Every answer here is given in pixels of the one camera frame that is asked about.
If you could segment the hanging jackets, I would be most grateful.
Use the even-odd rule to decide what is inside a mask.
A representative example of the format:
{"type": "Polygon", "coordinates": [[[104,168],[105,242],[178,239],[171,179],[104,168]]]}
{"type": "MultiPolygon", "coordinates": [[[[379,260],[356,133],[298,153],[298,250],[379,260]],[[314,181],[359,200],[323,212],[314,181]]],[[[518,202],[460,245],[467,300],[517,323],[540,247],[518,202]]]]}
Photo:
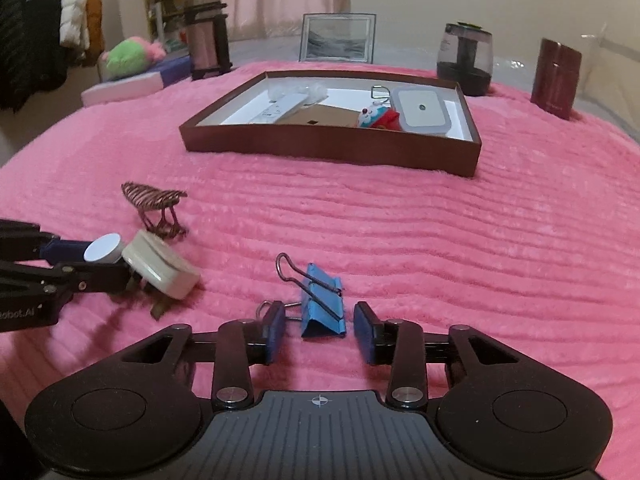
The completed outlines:
{"type": "Polygon", "coordinates": [[[102,0],[1,0],[1,108],[20,110],[105,51],[102,0]]]}

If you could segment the dark glass humidifier jar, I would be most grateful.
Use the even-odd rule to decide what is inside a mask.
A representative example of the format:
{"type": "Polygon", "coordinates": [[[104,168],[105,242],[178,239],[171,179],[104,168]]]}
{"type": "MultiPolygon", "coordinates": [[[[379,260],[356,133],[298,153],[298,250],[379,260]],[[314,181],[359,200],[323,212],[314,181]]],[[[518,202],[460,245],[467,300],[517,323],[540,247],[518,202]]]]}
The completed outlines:
{"type": "Polygon", "coordinates": [[[439,79],[456,82],[465,96],[486,96],[493,69],[491,32],[465,22],[446,24],[437,55],[439,79]]]}

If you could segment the small Doraemon figurine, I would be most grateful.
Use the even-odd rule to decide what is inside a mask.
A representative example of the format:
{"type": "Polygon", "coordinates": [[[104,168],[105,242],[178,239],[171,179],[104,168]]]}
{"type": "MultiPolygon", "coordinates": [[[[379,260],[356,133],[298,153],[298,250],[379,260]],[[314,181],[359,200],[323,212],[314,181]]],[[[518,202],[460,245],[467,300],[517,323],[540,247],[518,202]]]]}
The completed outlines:
{"type": "Polygon", "coordinates": [[[364,108],[358,116],[360,128],[375,128],[400,131],[399,113],[384,103],[372,103],[364,108]]]}

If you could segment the blue binder clip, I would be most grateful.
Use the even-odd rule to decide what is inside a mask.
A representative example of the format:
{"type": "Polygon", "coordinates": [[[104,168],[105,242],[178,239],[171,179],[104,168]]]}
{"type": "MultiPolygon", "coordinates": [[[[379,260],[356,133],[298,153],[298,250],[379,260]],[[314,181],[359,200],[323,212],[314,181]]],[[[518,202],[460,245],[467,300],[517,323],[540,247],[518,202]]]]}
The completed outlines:
{"type": "Polygon", "coordinates": [[[284,305],[285,311],[299,310],[299,315],[285,315],[285,319],[300,325],[300,336],[344,338],[347,328],[341,279],[332,278],[314,263],[308,263],[305,270],[299,269],[286,252],[280,252],[274,264],[280,280],[293,283],[300,290],[297,302],[284,305]]]}

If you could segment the brown shallow tray box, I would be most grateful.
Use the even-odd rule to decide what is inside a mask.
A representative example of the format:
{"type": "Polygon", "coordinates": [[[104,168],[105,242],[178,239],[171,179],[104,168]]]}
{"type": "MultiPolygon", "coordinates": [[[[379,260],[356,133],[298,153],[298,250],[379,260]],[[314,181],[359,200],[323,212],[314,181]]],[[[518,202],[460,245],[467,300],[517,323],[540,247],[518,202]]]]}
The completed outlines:
{"type": "Polygon", "coordinates": [[[263,72],[226,93],[192,116],[179,128],[190,152],[235,152],[334,160],[363,165],[392,165],[442,170],[472,177],[482,140],[460,87],[451,81],[412,75],[358,72],[358,70],[276,70],[263,72]],[[316,104],[360,112],[372,104],[370,90],[384,84],[396,88],[437,90],[445,101],[451,127],[444,136],[375,128],[307,125],[259,125],[250,120],[270,101],[273,79],[310,79],[328,88],[328,97],[316,104]]]}

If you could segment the green pink plush toy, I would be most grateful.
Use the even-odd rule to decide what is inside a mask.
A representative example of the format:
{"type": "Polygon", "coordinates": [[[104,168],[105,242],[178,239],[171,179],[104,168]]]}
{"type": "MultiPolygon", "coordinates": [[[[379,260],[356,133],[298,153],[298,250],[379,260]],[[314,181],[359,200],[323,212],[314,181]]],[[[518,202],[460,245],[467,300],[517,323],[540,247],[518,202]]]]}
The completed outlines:
{"type": "Polygon", "coordinates": [[[166,51],[160,42],[134,36],[101,55],[101,70],[107,80],[122,79],[142,74],[164,58],[166,51]]]}

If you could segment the clear bag of floss picks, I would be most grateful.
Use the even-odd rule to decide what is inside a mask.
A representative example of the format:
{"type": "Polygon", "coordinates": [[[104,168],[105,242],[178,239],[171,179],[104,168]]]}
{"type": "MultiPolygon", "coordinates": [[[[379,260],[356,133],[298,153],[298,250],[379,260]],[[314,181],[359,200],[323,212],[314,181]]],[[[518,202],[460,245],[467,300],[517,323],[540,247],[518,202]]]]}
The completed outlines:
{"type": "Polygon", "coordinates": [[[329,95],[328,88],[318,80],[281,78],[273,79],[268,84],[268,98],[270,101],[277,101],[293,93],[306,96],[306,104],[319,103],[329,95]]]}

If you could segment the wooden bookshelf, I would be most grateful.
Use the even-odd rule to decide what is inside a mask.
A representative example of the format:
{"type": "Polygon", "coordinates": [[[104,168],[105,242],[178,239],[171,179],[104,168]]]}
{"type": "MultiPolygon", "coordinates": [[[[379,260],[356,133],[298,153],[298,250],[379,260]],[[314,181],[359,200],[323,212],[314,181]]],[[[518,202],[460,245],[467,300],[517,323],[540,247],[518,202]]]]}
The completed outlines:
{"type": "Polygon", "coordinates": [[[183,0],[145,0],[146,18],[153,41],[168,52],[186,48],[183,0]]]}

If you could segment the small white round puck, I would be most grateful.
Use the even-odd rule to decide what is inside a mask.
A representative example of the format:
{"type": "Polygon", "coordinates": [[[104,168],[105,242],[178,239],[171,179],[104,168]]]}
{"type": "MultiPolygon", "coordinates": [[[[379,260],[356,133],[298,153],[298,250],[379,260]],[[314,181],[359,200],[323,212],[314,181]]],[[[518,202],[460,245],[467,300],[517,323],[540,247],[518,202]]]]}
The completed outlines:
{"type": "Polygon", "coordinates": [[[125,244],[118,233],[107,233],[91,242],[84,251],[88,263],[115,263],[122,256],[125,244]]]}

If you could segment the white square night light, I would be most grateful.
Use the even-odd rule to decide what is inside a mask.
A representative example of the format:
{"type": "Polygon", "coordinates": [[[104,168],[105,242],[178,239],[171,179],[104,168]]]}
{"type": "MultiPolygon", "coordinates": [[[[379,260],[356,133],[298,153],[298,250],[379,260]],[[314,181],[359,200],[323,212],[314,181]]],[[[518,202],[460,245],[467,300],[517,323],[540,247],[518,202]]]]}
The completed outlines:
{"type": "Polygon", "coordinates": [[[402,131],[424,136],[444,136],[451,119],[437,90],[422,87],[396,88],[390,92],[390,104],[399,114],[402,131]]]}

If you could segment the beige power plug adapter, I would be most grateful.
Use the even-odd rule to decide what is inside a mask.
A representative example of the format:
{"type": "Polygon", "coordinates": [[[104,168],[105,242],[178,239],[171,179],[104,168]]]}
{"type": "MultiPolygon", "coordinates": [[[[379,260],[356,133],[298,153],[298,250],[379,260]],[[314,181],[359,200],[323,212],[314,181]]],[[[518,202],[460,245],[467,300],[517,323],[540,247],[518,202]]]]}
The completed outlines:
{"type": "Polygon", "coordinates": [[[134,274],[154,289],[151,315],[159,320],[174,302],[188,296],[200,279],[200,271],[161,238],[140,230],[122,250],[122,258],[134,274]]]}

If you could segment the pink fluffy blanket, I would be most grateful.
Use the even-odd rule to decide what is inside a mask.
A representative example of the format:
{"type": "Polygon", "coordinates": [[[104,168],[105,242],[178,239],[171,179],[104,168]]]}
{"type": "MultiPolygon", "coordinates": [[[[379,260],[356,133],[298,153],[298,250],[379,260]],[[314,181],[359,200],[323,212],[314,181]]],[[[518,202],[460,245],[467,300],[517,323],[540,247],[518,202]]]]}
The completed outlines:
{"type": "Polygon", "coordinates": [[[1,397],[16,418],[52,382],[172,323],[209,332],[292,301],[280,252],[341,278],[349,304],[434,333],[468,324],[605,400],[609,479],[639,474],[639,148],[619,128],[549,115],[503,84],[469,102],[476,173],[190,153],[179,128],[270,70],[244,65],[142,99],[78,110],[1,170],[4,218],[71,240],[141,222],[124,182],[186,192],[178,252],[198,287],[160,320],[149,297],[79,295],[55,326],[1,338],[1,397]]]}

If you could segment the white remote control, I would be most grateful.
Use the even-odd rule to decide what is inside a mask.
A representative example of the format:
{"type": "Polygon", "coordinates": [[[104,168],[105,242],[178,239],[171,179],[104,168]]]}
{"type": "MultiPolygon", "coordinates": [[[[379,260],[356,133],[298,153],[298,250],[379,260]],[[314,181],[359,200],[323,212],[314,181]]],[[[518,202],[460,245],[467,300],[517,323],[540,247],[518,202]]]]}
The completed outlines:
{"type": "Polygon", "coordinates": [[[250,124],[272,125],[304,106],[305,93],[293,92],[281,96],[250,120],[250,124]]]}

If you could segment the leopard print hair claw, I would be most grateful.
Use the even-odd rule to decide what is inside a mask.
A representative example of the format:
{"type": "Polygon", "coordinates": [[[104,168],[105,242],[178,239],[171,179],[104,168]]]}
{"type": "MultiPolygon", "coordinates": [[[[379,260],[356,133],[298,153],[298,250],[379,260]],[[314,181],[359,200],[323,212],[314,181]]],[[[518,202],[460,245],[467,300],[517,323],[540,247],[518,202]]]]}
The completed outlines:
{"type": "Polygon", "coordinates": [[[137,211],[148,232],[162,240],[172,240],[188,232],[175,211],[180,200],[188,197],[186,191],[162,190],[132,181],[123,183],[120,189],[126,201],[137,211]]]}

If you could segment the gold box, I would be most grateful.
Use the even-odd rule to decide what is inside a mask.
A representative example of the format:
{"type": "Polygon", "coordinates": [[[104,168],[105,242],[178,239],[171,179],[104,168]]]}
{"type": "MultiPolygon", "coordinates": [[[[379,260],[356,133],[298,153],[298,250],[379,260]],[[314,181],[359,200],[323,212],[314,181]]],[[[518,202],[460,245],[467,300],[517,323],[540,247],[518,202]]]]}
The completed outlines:
{"type": "Polygon", "coordinates": [[[302,107],[276,121],[277,125],[357,127],[359,112],[336,106],[314,104],[302,107]]]}

